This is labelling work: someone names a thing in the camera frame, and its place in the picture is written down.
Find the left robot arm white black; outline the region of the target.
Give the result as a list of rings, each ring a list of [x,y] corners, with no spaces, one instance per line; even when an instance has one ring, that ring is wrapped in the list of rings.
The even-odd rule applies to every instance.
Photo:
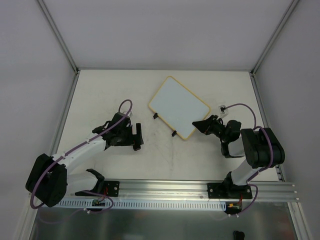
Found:
[[[89,168],[82,173],[74,170],[98,153],[110,147],[143,145],[142,125],[132,125],[129,116],[117,112],[112,120],[94,128],[89,139],[61,155],[39,155],[31,169],[25,188],[47,207],[56,206],[66,195],[116,197],[119,182],[107,182],[98,171]]]

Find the yellow framed whiteboard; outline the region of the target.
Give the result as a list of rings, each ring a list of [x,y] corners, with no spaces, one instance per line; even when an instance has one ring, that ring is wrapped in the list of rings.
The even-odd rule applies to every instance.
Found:
[[[183,140],[204,120],[211,107],[172,76],[168,76],[148,103],[148,107]]]

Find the black whiteboard eraser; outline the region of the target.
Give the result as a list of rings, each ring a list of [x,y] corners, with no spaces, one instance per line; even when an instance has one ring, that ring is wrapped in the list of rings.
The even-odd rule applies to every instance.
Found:
[[[141,149],[141,146],[140,145],[134,145],[133,146],[133,150],[134,151],[138,151],[138,150],[140,150]]]

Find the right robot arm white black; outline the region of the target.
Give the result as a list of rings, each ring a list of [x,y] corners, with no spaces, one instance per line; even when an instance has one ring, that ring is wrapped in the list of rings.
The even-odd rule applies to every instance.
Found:
[[[209,199],[252,199],[249,183],[261,172],[285,161],[284,148],[268,127],[242,128],[237,120],[224,124],[217,115],[194,121],[192,125],[206,136],[215,135],[226,159],[244,157],[244,161],[222,182],[207,184]]]

